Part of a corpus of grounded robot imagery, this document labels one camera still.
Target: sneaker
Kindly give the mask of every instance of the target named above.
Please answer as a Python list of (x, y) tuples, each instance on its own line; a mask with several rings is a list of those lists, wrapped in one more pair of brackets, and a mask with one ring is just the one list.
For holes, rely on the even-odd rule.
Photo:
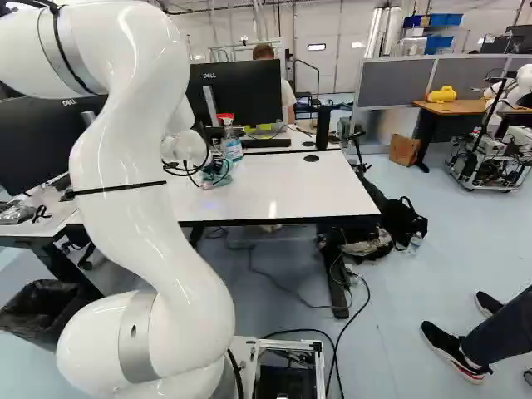
[(483, 293), (482, 291), (479, 291), (475, 294), (475, 303), (476, 307), (478, 307), (480, 312), (486, 318), (490, 318), (491, 316), (499, 312), (500, 309), (504, 306), (502, 303), (500, 303), (496, 299), (493, 299), (490, 295), (488, 295), (487, 293)]
[(489, 367), (472, 368), (460, 350), (460, 339), (447, 334), (431, 322), (421, 324), (421, 335), (425, 338), (426, 344), (448, 361), (467, 381), (481, 384), (486, 373), (492, 373)]

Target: water bottle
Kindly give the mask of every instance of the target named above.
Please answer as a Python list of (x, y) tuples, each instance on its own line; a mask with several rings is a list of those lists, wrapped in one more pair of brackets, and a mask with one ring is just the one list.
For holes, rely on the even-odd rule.
[(413, 255), (416, 253), (417, 249), (421, 246), (421, 242), (423, 241), (423, 236), (418, 231), (414, 235), (412, 235), (412, 238), (410, 239), (410, 243), (408, 244), (408, 247), (406, 247), (405, 254), (407, 255)]
[(233, 163), (238, 162), (244, 156), (242, 151), (242, 143), (240, 139), (235, 135), (232, 121), (229, 118), (224, 118), (224, 153), (225, 158), (231, 160)]

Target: dell logo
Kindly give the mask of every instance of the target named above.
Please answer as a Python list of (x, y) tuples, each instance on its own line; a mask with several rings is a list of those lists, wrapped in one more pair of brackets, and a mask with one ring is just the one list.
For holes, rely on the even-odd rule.
[(74, 106), (75, 104), (77, 104), (77, 102), (73, 98), (71, 98), (70, 100), (63, 100), (64, 106)]

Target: blue-gray floor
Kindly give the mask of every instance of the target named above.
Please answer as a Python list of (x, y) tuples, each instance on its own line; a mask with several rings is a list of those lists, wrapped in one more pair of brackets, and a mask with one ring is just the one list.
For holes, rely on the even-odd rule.
[[(365, 161), (373, 163), (368, 179), (388, 197), (409, 196), (418, 212), (428, 217), (430, 231), (413, 257), (394, 252), (377, 263), (356, 267), (371, 287), (372, 301), (342, 340), (339, 364), (346, 397), (529, 397), (532, 387), (524, 382), (522, 371), (532, 367), (530, 355), (495, 365), (495, 374), (483, 386), (472, 386), (426, 347), (419, 325), (430, 319), (448, 331), (467, 333), (482, 320), (472, 302), (476, 289), (508, 300), (530, 284), (532, 184), (513, 194), (466, 193), (441, 168), (437, 156), (430, 162), (436, 168), (429, 175), (393, 164), (386, 155), (366, 155)], [(330, 193), (332, 207), (337, 195), (342, 193)], [(285, 226), (271, 235), (251, 228), (230, 231), (232, 244), (256, 244), (255, 268), (275, 275), (313, 304), (329, 302), (323, 266), (313, 246), (313, 226)], [(333, 319), (328, 310), (305, 308), (264, 277), (249, 273), (245, 251), (228, 251), (222, 239), (203, 240), (199, 251), (233, 295), (239, 334), (321, 328), (335, 335), (342, 328), (344, 322)], [(32, 255), (13, 249), (0, 253), (2, 296), (41, 277), (46, 273)], [(91, 278), (105, 292), (138, 283), (108, 264), (91, 272)], [(353, 294), (356, 309), (366, 293), (358, 286)], [(57, 373), (52, 355), (7, 334), (0, 334), (0, 350), (3, 397), (84, 397)], [(338, 397), (336, 386), (330, 397)]]

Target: jeans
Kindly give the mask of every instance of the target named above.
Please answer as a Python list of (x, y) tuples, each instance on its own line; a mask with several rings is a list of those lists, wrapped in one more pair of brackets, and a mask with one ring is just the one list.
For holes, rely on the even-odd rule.
[(532, 286), (462, 338), (461, 348), (479, 366), (532, 352)]

